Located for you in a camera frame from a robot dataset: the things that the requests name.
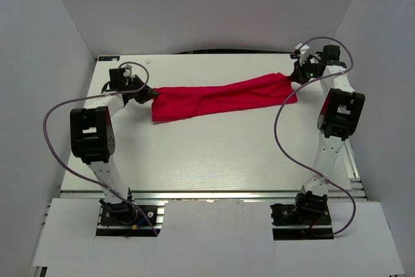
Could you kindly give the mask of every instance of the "red cloth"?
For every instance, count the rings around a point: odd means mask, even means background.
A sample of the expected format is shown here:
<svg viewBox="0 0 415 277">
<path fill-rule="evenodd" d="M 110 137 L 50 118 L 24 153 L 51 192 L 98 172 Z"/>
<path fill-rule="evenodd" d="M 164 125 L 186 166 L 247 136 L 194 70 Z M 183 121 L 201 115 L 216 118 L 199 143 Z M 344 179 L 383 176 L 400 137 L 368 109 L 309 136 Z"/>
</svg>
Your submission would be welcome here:
<svg viewBox="0 0 415 277">
<path fill-rule="evenodd" d="M 174 121 L 194 116 L 281 105 L 292 92 L 288 77 L 262 77 L 215 87 L 164 87 L 152 104 L 153 121 Z M 289 103 L 295 103 L 293 96 Z"/>
</svg>

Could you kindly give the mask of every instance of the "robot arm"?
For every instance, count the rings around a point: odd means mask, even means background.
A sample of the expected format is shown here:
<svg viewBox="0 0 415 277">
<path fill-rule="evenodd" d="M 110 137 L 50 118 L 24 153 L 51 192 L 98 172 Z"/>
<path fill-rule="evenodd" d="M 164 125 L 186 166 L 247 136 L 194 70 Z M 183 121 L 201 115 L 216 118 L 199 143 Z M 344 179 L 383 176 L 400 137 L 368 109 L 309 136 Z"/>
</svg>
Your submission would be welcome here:
<svg viewBox="0 0 415 277">
<path fill-rule="evenodd" d="M 340 47 L 327 45 L 321 53 L 310 54 L 309 47 L 299 44 L 295 54 L 294 72 L 290 81 L 305 84 L 312 78 L 319 78 L 333 73 L 341 73 L 346 68 L 340 62 Z M 328 182 L 331 178 L 337 156 L 355 131 L 362 112 L 365 97 L 355 92 L 346 75 L 339 75 L 321 80 L 326 100 L 318 116 L 317 128 L 320 130 L 319 143 L 314 158 L 313 169 L 324 175 L 313 175 L 296 196 L 296 203 L 291 212 L 284 205 L 276 206 L 276 218 L 284 219 L 290 215 L 289 222 L 301 224 L 315 222 L 327 213 Z"/>
<path fill-rule="evenodd" d="M 131 72 L 131 67 L 110 69 L 110 81 L 103 91 L 137 90 L 144 83 Z M 132 194 L 121 178 L 112 155 L 115 152 L 115 138 L 111 116 L 122 109 L 130 99 L 143 104 L 158 96 L 158 92 L 145 86 L 137 93 L 109 95 L 97 99 L 85 108 L 71 110 L 71 150 L 75 157 L 81 158 L 97 179 L 120 196 L 132 202 Z M 121 202 L 106 188 L 102 188 L 104 200 L 100 200 L 109 217 L 123 224 L 130 224 L 137 217 L 137 211 L 129 204 Z"/>
</svg>

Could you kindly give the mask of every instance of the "cable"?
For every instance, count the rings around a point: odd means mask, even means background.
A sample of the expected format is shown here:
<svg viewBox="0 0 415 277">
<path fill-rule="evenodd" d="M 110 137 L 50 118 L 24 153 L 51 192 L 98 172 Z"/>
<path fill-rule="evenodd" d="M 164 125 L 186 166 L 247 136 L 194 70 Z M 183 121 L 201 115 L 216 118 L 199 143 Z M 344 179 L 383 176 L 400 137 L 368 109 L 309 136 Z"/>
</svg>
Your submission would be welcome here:
<svg viewBox="0 0 415 277">
<path fill-rule="evenodd" d="M 107 81 L 103 86 L 102 86 L 102 88 L 101 88 L 101 93 L 104 93 L 104 92 L 106 92 L 106 88 L 108 88 L 108 85 L 110 84 L 110 82 L 109 81 Z"/>
<path fill-rule="evenodd" d="M 308 230 L 312 229 L 315 224 L 316 224 L 316 220 L 313 220 L 313 222 L 311 223 L 311 225 L 308 227 Z"/>
<path fill-rule="evenodd" d="M 274 121 L 274 137 L 275 137 L 275 141 L 276 141 L 276 143 L 277 143 L 277 145 L 278 145 L 278 147 L 279 147 L 279 149 L 281 150 L 281 152 L 289 159 L 289 160 L 291 160 L 292 162 L 294 162 L 294 163 L 296 163 L 297 165 L 299 165 L 299 166 L 301 166 L 301 167 L 303 167 L 303 168 L 306 168 L 307 170 L 310 170 L 311 172 L 314 172 L 315 174 L 317 174 L 317 175 L 319 175 L 319 176 L 321 176 L 323 179 L 325 179 L 326 181 L 327 181 L 327 183 L 329 183 L 329 184 L 331 184 L 332 186 L 334 186 L 335 188 L 337 188 L 337 189 L 339 189 L 339 190 L 341 190 L 343 193 L 345 193 L 349 198 L 350 198 L 350 200 L 351 200 L 351 203 L 353 204 L 353 211 L 352 211 L 352 213 L 351 213 L 351 217 L 350 217 L 350 219 L 349 219 L 349 221 L 340 229 L 340 230 L 337 230 L 336 232 L 333 232 L 332 234 L 326 234 L 326 235 L 319 235 L 319 237 L 331 237 L 331 236 L 334 236 L 334 235 L 337 235 L 337 234 L 339 234 L 339 233 L 341 233 L 341 232 L 343 232 L 346 228 L 348 228 L 349 226 L 350 226 L 350 224 L 353 222 L 353 220 L 354 220 L 354 218 L 355 218 L 355 216 L 356 216 L 356 202 L 355 202 L 355 199 L 353 198 L 353 196 L 351 195 L 351 193 L 350 192 L 348 192 L 347 190 L 345 190 L 343 187 L 341 187 L 341 186 L 339 186 L 339 185 L 337 185 L 336 183 L 334 183 L 334 182 L 332 182 L 332 181 L 330 181 L 329 179 L 327 179 L 321 172 L 318 172 L 316 169 L 313 169 L 312 167 L 309 167 L 308 165 L 305 165 L 304 163 L 302 163 L 302 162 L 299 162 L 297 159 L 295 159 L 295 158 L 293 158 L 287 151 L 285 151 L 285 149 L 282 147 L 282 145 L 281 145 L 281 142 L 279 141 L 279 139 L 278 139 L 278 135 L 277 135 L 277 125 L 278 125 L 278 119 L 279 119 L 279 117 L 280 117 L 280 115 L 281 115 L 281 112 L 282 112 L 282 110 L 283 110 L 283 108 L 284 108 L 284 106 L 285 105 L 287 105 L 287 103 L 288 103 L 288 101 L 291 99 L 291 97 L 293 97 L 295 94 L 297 94 L 301 89 L 303 89 L 304 87 L 306 87 L 306 86 L 308 86 L 308 85 L 310 85 L 310 84 L 312 84 L 312 83 L 314 83 L 314 82 L 317 82 L 317 81 L 320 81 L 320 80 L 323 80 L 323 79 L 326 79 L 326 78 L 329 78 L 329 77 L 335 77 L 335 76 L 340 76 L 340 75 L 343 75 L 343 74 L 345 74 L 345 73 L 347 73 L 347 72 L 349 72 L 349 71 L 351 71 L 351 69 L 353 68 L 353 66 L 354 66 L 354 61 L 353 61 L 353 57 L 352 57 L 352 55 L 351 55 L 351 53 L 350 53 L 350 51 L 349 51 L 349 49 L 342 43 L 342 42 L 340 42 L 339 40 L 337 40 L 337 39 L 334 39 L 334 38 L 331 38 L 331 37 L 325 37 L 325 36 L 321 36 L 321 37 L 314 37 L 314 38 L 311 38 L 310 40 L 307 40 L 305 43 L 303 43 L 302 44 L 302 46 L 300 47 L 300 48 L 298 48 L 298 50 L 301 50 L 301 48 L 304 46 L 304 45 L 306 45 L 306 44 L 308 44 L 309 42 L 312 42 L 312 41 L 314 41 L 314 40 L 317 40 L 317 39 L 327 39 L 327 40 L 332 40 L 332 41 L 334 41 L 334 42 L 337 42 L 339 45 L 341 45 L 342 47 L 343 47 L 343 49 L 347 52 L 347 54 L 348 54 L 348 56 L 349 56 L 349 58 L 350 58 L 350 66 L 349 66 L 349 68 L 347 68 L 347 69 L 345 69 L 343 72 L 341 72 L 341 73 L 333 73 L 333 74 L 330 74 L 330 75 L 327 75 L 327 76 L 323 76 L 323 77 L 319 77 L 319 78 L 316 78 L 316 79 L 314 79 L 314 80 L 310 80 L 309 82 L 306 82 L 305 84 L 303 84 L 303 85 L 301 85 L 298 89 L 296 89 L 296 90 L 294 90 L 285 100 L 284 100 L 284 102 L 283 102 L 283 104 L 281 104 L 281 106 L 279 107 L 279 110 L 278 110 L 278 113 L 277 113 L 277 116 L 276 116 L 276 118 L 275 118 L 275 121 Z"/>
<path fill-rule="evenodd" d="M 140 226 L 141 224 L 143 224 L 145 221 L 145 219 L 141 219 L 140 221 L 138 221 L 137 223 L 135 223 L 134 226 L 136 226 L 136 228 L 138 228 L 138 226 Z"/>
<path fill-rule="evenodd" d="M 157 236 L 158 235 L 158 233 L 157 233 L 157 230 L 154 228 L 154 226 L 151 224 L 151 222 L 150 222 L 150 220 L 148 219 L 148 217 L 146 216 L 146 214 L 144 213 L 144 211 L 139 207 L 139 206 L 137 206 L 136 204 L 134 204 L 133 202 L 130 202 L 129 200 L 127 200 L 127 199 L 125 199 L 125 198 L 123 198 L 122 196 L 120 196 L 120 194 L 118 194 L 116 191 L 114 191 L 109 185 L 107 185 L 107 184 L 105 184 L 105 183 L 103 183 L 103 182 L 99 182 L 99 181 L 96 181 L 96 180 L 94 180 L 94 179 L 92 179 L 92 178 L 88 178 L 88 177 L 86 177 L 86 176 L 83 176 L 82 174 L 80 174 L 80 173 L 77 173 L 76 171 L 74 171 L 74 170 L 72 170 L 71 168 L 69 168 L 67 165 L 66 165 L 66 163 L 62 160 L 62 159 L 60 159 L 60 157 L 59 157 L 59 155 L 57 154 L 57 152 L 55 151 L 55 149 L 53 148 L 53 146 L 52 146 L 52 143 L 51 143 L 51 140 L 49 139 L 49 135 L 48 135 L 48 133 L 47 133 L 47 120 L 48 120 L 48 118 L 49 118 L 49 116 L 57 109 L 57 108 L 59 108 L 59 107 L 61 107 L 61 106 L 63 106 L 63 105 L 66 105 L 66 104 L 70 104 L 70 103 L 74 103 L 74 102 L 79 102 L 79 101 L 86 101 L 86 100 L 91 100 L 91 99 L 98 99 L 98 98 L 100 98 L 100 97 L 105 97 L 105 96 L 107 96 L 107 95 L 118 95 L 118 94 L 129 94 L 129 93 L 135 93 L 135 92 L 139 92 L 139 91 L 141 91 L 142 89 L 144 89 L 145 88 L 145 86 L 147 85 L 147 83 L 148 83 L 148 80 L 150 79 L 150 74 L 149 74 L 149 72 L 148 72 L 148 70 L 147 70 L 147 68 L 145 68 L 144 66 L 142 66 L 141 64 L 139 64 L 139 63 L 136 63 L 136 62 L 124 62 L 124 63 L 122 63 L 122 64 L 120 64 L 120 66 L 118 67 L 118 68 L 121 68 L 121 67 L 123 67 L 125 64 L 134 64 L 134 65 L 137 65 L 137 66 L 139 66 L 139 67 L 141 67 L 142 69 L 144 69 L 144 71 L 145 71 L 145 73 L 147 74 L 147 78 L 146 78 L 146 81 L 145 81 L 145 83 L 144 83 L 144 85 L 142 85 L 140 88 L 138 88 L 137 90 L 129 90 L 129 91 L 115 91 L 115 92 L 109 92 L 109 93 L 107 93 L 107 94 L 98 94 L 98 95 L 92 95 L 92 96 L 89 96 L 89 97 L 79 97 L 79 98 L 76 98 L 76 99 L 71 99 L 71 100 L 67 100 L 67 101 L 64 101 L 64 102 L 61 102 L 61 103 L 58 103 L 58 104 L 56 104 L 55 106 L 53 106 L 46 114 L 45 114 L 45 117 L 43 118 L 43 125 L 42 125 L 42 128 L 43 128 L 43 136 L 45 137 L 45 141 L 46 141 L 46 144 L 47 144 L 47 146 L 48 146 L 48 148 L 49 148 L 49 150 L 51 151 L 51 153 L 52 153 L 52 155 L 53 155 L 53 157 L 56 159 L 56 161 L 66 170 L 66 171 L 68 171 L 68 172 L 70 172 L 70 173 L 72 173 L 73 175 L 75 175 L 75 176 L 77 176 L 77 177 L 79 177 L 79 178 L 81 178 L 81 179 L 83 179 L 83 180 L 85 180 L 85 181 L 88 181 L 88 182 L 91 182 L 91 183 L 94 183 L 94 184 L 97 184 L 97 185 L 99 185 L 99 186 L 101 186 L 101 187 L 103 187 L 103 188 L 105 188 L 105 189 L 107 189 L 112 195 L 114 195 L 115 197 L 117 197 L 119 200 L 121 200 L 122 202 L 125 202 L 126 204 L 129 204 L 129 205 L 131 205 L 133 208 L 135 208 L 136 210 L 138 210 L 141 214 L 142 214 L 142 216 L 144 217 L 144 219 L 146 220 L 146 222 L 148 223 L 148 225 L 151 227 L 151 229 L 152 229 L 152 231 L 154 232 L 154 234 Z"/>
<path fill-rule="evenodd" d="M 134 215 L 134 218 L 132 219 L 132 221 L 130 221 L 130 222 L 121 222 L 120 221 L 120 222 L 123 223 L 124 225 L 130 225 L 137 219 L 137 217 L 138 217 L 138 211 L 136 210 L 136 214 Z"/>
</svg>

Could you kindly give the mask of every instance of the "white tabletop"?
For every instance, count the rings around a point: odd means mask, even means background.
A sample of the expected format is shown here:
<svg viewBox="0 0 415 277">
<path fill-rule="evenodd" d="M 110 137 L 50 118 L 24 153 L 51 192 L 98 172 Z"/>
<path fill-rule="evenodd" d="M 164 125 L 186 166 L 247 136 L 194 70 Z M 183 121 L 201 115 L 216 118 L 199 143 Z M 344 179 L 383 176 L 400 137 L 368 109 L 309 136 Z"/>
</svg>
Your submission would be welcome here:
<svg viewBox="0 0 415 277">
<path fill-rule="evenodd" d="M 269 73 L 290 75 L 289 54 L 181 54 L 121 56 L 97 62 L 88 95 L 98 94 L 109 81 L 108 70 L 134 61 L 150 71 L 149 85 L 217 86 Z M 133 72 L 143 80 L 137 66 Z M 278 128 L 288 153 L 311 165 L 318 145 L 317 117 L 324 102 L 317 82 L 284 109 Z M 151 103 L 130 101 L 112 117 L 115 162 L 132 191 L 299 190 L 311 174 L 279 151 L 273 135 L 278 106 L 213 114 L 154 125 Z M 83 175 L 93 173 L 71 155 L 69 166 Z M 341 154 L 332 180 L 346 189 L 350 182 Z M 98 186 L 65 174 L 62 190 L 91 191 Z"/>
</svg>

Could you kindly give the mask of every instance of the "white wall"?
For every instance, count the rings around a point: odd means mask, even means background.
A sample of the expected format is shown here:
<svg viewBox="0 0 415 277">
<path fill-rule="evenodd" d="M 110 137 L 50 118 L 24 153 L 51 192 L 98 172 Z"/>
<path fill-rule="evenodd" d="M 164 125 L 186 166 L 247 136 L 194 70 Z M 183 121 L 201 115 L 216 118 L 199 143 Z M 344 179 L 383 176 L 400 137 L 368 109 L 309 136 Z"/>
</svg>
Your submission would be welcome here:
<svg viewBox="0 0 415 277">
<path fill-rule="evenodd" d="M 353 0 L 336 32 L 355 58 L 353 87 L 366 94 L 352 137 L 359 172 L 381 201 L 408 276 L 415 276 L 414 22 L 415 0 Z"/>
<path fill-rule="evenodd" d="M 333 35 L 351 0 L 62 0 L 98 54 L 208 48 L 291 51 Z"/>
<path fill-rule="evenodd" d="M 26 276 L 63 178 L 42 118 L 53 104 L 85 94 L 93 58 L 60 0 L 0 0 L 0 8 L 0 274 Z M 68 120 L 61 109 L 50 122 L 64 158 Z"/>
</svg>

